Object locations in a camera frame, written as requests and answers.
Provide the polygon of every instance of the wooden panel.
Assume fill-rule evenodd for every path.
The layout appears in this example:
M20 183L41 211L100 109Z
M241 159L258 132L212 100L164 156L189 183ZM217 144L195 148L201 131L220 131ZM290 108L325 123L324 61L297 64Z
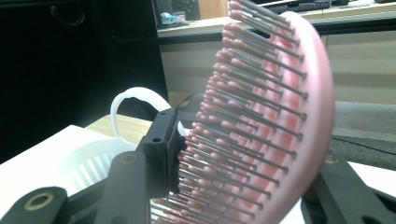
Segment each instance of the wooden panel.
M228 16L227 0L199 0L201 20Z

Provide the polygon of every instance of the keyboard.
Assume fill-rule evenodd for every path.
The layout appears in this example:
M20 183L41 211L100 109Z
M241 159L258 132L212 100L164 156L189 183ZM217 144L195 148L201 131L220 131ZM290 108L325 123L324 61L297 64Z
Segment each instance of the keyboard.
M305 12L305 11L325 9L329 7L330 7L330 2L324 2L324 3L300 3L298 6L267 7L267 9L275 12L276 14L281 14L285 11Z

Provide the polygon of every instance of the brush bristle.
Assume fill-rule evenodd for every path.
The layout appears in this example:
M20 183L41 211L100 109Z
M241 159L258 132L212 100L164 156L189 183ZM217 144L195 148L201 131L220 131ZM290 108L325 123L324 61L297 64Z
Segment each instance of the brush bristle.
M155 202L162 205L153 212L157 223L277 223L309 186L327 150L331 71L312 27L247 0L230 1L230 8L233 19L270 37L224 25L225 48L216 54L197 113L203 122L193 123L188 148L179 155L180 194ZM301 39L305 27L318 50ZM323 68L308 66L313 57L322 58ZM317 97L318 88L329 90ZM330 112L318 115L321 110ZM324 131L318 119L329 120Z

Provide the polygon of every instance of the brush head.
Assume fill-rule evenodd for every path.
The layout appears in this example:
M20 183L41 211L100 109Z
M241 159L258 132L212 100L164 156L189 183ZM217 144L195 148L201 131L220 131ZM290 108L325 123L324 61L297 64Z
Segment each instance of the brush head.
M222 31L226 48L208 80L180 155L186 223L278 223L313 182L330 144L332 72L321 40L299 15L281 16L231 1L238 24ZM255 10L258 19L246 15ZM169 201L180 205L173 199Z

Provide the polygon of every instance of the basket handle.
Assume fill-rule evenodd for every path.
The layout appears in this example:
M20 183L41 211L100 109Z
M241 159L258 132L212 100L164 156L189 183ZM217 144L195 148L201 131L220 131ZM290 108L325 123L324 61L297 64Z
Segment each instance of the basket handle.
M119 129L117 126L116 115L117 115L117 110L119 109L121 102L124 99L132 98L132 97L151 104L159 112L163 111L165 109L171 108L171 106L157 92L149 90L147 88L133 87L131 89L126 90L125 92L118 94L116 96L116 98L114 98L113 102L111 103L111 108L110 108L111 125L113 126L113 131L114 131L114 134L116 135L116 139L126 145L134 145L134 144L126 141L120 135L120 132L119 132ZM178 123L177 129L181 135L184 135L184 136L186 135L186 132L185 132L181 122Z

